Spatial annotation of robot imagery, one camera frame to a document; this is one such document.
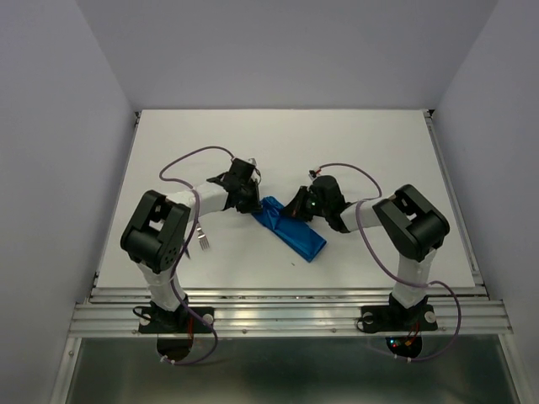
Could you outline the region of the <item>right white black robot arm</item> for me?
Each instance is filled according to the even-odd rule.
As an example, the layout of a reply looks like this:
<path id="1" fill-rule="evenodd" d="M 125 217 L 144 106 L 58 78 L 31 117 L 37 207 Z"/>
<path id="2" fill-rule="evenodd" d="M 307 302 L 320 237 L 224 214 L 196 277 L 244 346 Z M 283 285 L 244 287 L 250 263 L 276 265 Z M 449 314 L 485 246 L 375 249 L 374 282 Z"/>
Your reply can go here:
<path id="1" fill-rule="evenodd" d="M 426 295 L 430 267 L 450 232 L 447 219 L 411 184 L 391 196 L 345 200 L 332 176 L 301 186 L 281 215 L 303 222 L 322 217 L 340 233 L 381 227 L 398 252 L 398 273 L 388 303 L 364 306 L 356 327 L 364 333 L 422 332 L 438 329 L 433 306 Z"/>

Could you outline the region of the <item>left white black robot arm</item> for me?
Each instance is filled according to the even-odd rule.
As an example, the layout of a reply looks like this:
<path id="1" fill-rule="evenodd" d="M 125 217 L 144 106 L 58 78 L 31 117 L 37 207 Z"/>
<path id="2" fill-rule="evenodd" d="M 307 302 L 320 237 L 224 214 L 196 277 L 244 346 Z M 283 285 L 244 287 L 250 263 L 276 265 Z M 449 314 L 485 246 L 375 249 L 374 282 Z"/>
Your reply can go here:
<path id="1" fill-rule="evenodd" d="M 183 333 L 197 320 L 203 326 L 214 311 L 189 308 L 189 298 L 179 283 L 177 267 L 187 254 L 190 239 L 200 218 L 234 209 L 241 214 L 259 213 L 259 170 L 253 159 L 233 158 L 229 169 L 185 191 L 161 194 L 148 190 L 140 199 L 120 238 L 120 248 L 141 270 L 151 300 L 133 309 L 145 334 Z"/>

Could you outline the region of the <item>blue satin napkin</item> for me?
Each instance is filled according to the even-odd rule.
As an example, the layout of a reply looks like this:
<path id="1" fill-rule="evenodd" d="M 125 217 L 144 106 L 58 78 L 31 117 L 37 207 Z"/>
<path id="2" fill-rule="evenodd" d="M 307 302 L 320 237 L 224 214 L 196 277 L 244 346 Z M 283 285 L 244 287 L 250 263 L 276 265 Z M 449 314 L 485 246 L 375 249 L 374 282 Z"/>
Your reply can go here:
<path id="1" fill-rule="evenodd" d="M 273 196 L 262 198 L 261 205 L 262 211 L 253 213 L 253 218 L 307 262 L 312 262 L 326 246 L 327 241 L 307 223 L 282 216 L 284 205 Z"/>

